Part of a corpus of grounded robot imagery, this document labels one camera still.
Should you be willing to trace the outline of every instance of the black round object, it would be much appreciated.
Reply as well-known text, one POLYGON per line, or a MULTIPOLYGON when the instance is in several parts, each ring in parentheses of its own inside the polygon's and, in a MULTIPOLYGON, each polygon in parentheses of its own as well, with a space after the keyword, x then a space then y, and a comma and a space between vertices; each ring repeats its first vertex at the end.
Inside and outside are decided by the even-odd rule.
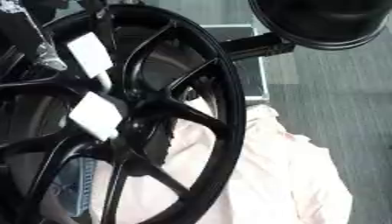
MULTIPOLYGON (((112 55, 115 66, 108 71, 114 82, 108 96, 119 99, 127 107, 126 117, 118 127, 120 136, 102 143, 72 122, 67 122, 58 132, 0 145, 0 158, 31 152, 45 153, 45 162, 32 181, 24 202, 13 207, 17 210, 17 216, 14 217, 16 223, 36 223, 33 218, 39 213, 39 202, 56 173, 66 162, 77 157, 100 159, 114 166, 101 221, 107 224, 116 224, 116 207, 128 176, 152 176, 178 195, 178 201, 143 224, 183 224, 196 222, 207 211, 235 168, 244 136, 245 103, 240 79, 220 44, 194 22, 167 10, 142 5, 116 5, 110 6, 109 10, 113 14, 114 36, 119 46, 112 55), (152 34, 143 38, 141 43, 128 45, 129 38, 126 36, 130 32, 123 31, 129 27, 143 27, 151 30, 152 34), (143 68, 149 64, 148 57, 153 57, 161 45, 189 49, 197 53, 200 63, 179 78, 164 74, 162 69, 162 75, 175 78, 168 79, 168 85, 148 81, 155 80, 160 75, 144 74, 143 68), (189 87, 200 90, 200 95, 204 95, 201 90, 207 88, 206 92, 211 94, 206 99, 215 105, 216 117, 205 115, 181 102, 180 99, 189 87), (182 186, 159 167, 161 154, 157 154, 158 160, 154 163, 145 148, 157 134, 159 125, 177 118, 200 123, 216 134, 211 156, 190 188, 182 186)), ((52 33, 61 58, 69 58, 70 53, 65 49, 65 43, 89 32, 89 19, 88 14, 82 12, 45 27, 52 33)), ((93 80, 78 73, 77 67, 72 69, 70 66, 64 73, 45 70, 40 75, 38 71, 44 68, 36 67, 15 49, 10 49, 3 56, 0 65, 0 69, 4 71, 0 96, 7 95, 10 99, 17 96, 18 100, 20 95, 50 95, 62 100, 65 108, 69 109, 87 91, 105 95, 100 93, 93 80)))
MULTIPOLYGON (((117 44, 122 46, 122 48, 118 50, 117 55, 124 55, 124 57, 126 57, 126 55, 129 54, 129 49, 135 49, 153 33, 154 30, 144 29, 142 27, 123 27, 118 29, 116 35, 117 44)), ((61 56, 70 68, 70 70, 67 71, 68 73, 80 74, 80 76, 83 75, 83 71, 77 69, 78 66, 76 61, 72 60, 71 55, 66 57, 61 54, 61 56)), ((189 53, 180 51, 176 47, 164 43, 146 60, 143 77, 149 86, 160 89, 169 84, 173 79, 178 78, 181 74, 187 73, 191 70, 191 67, 197 66, 200 63, 197 59, 190 61, 189 59, 191 57, 192 55, 189 55, 189 53)), ((43 77, 46 76, 45 73, 47 72, 48 71, 45 69, 39 69, 34 73, 38 77, 43 77)), ((29 137, 39 137, 51 134, 60 129, 59 123, 62 118, 67 115, 67 110, 63 107, 60 100, 54 98, 49 99, 45 96, 20 97, 14 106, 14 113, 9 115, 11 117, 4 114, 1 116, 3 121, 5 120, 10 123, 8 124, 10 129, 7 130, 5 125, 2 126, 0 123, 0 133, 8 132, 0 136, 0 141, 7 141, 6 136, 9 137, 8 141, 15 142, 29 137)), ((146 145, 146 155, 154 164, 162 165, 164 163, 171 136, 172 129, 167 130, 164 126, 160 126, 157 128, 155 136, 151 139, 149 144, 146 145)), ((25 193, 30 184, 30 182, 26 180, 34 178, 42 158, 43 153, 29 153, 8 159, 7 164, 10 167, 13 182, 16 184, 16 186, 10 185, 9 188, 18 189, 20 192, 25 193)), ((69 173, 75 173, 74 169, 74 164, 66 166, 64 168, 65 171, 63 170, 63 172, 67 172, 67 175, 60 174, 58 176, 58 182, 68 184, 78 183, 77 175, 69 176, 69 173)), ((41 202, 41 207, 50 207, 51 209, 49 211, 45 211, 46 217, 61 223, 58 220, 60 216, 67 216, 67 211, 69 211, 69 209, 71 209, 71 211, 75 210, 77 198, 73 198, 73 189, 60 191, 58 197, 55 195, 56 193, 53 191, 48 192, 41 202), (62 198, 64 200, 65 197, 67 197, 67 203, 61 204, 60 199, 62 198)), ((17 196, 12 195, 10 198, 15 201, 17 196)))
POLYGON ((340 50, 366 44, 383 29, 391 0, 249 0, 259 20, 298 45, 340 50))

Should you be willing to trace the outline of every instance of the black metal arm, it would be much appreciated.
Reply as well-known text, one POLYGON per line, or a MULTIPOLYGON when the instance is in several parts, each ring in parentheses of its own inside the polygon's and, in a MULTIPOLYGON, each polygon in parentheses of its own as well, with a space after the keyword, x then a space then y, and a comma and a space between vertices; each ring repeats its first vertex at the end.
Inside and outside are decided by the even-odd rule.
POLYGON ((91 30, 95 32, 101 42, 112 53, 116 50, 112 14, 105 0, 82 0, 80 4, 90 15, 91 30))
POLYGON ((292 42, 284 42, 274 32, 250 38, 229 40, 220 44, 230 54, 232 60, 291 53, 296 46, 292 42))

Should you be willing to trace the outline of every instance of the white cloth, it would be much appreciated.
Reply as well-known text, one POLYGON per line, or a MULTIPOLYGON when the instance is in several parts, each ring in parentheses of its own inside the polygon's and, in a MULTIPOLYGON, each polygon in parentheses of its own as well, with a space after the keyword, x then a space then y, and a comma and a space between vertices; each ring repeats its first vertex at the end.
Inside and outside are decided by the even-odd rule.
MULTIPOLYGON (((190 104, 210 113, 201 99, 190 104)), ((287 133, 273 108, 249 108, 247 116, 243 150, 234 174, 198 223, 347 223, 352 196, 328 149, 309 143, 305 136, 287 133)), ((214 134, 198 124, 179 121, 174 136, 164 169, 191 186, 209 157, 214 134)), ((111 170, 109 164, 100 162, 95 171, 90 208, 94 223, 99 223, 111 170)), ((128 178, 117 223, 146 220, 175 199, 174 193, 150 177, 128 178)))

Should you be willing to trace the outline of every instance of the white plastic piece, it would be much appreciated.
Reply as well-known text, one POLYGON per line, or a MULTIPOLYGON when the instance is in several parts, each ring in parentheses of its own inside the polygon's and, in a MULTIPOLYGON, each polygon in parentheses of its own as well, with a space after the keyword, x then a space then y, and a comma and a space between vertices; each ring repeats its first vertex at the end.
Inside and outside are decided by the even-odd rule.
POLYGON ((95 34, 89 32, 69 42, 67 46, 86 75, 90 79, 98 76, 97 78, 103 85, 104 91, 109 91, 112 83, 106 71, 113 66, 113 62, 105 46, 95 34))
POLYGON ((123 119, 115 105, 92 92, 76 105, 69 118, 101 141, 116 138, 116 127, 123 119))
POLYGON ((112 88, 112 81, 106 72, 99 73, 96 78, 102 84, 103 91, 105 93, 107 93, 112 88))

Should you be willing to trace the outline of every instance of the gray carpet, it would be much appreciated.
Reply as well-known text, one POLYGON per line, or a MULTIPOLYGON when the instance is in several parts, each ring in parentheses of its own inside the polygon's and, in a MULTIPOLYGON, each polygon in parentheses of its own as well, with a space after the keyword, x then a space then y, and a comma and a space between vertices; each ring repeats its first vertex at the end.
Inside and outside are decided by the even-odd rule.
POLYGON ((331 149, 353 194, 350 223, 392 223, 392 37, 344 52, 299 47, 267 59, 271 104, 294 133, 331 149))

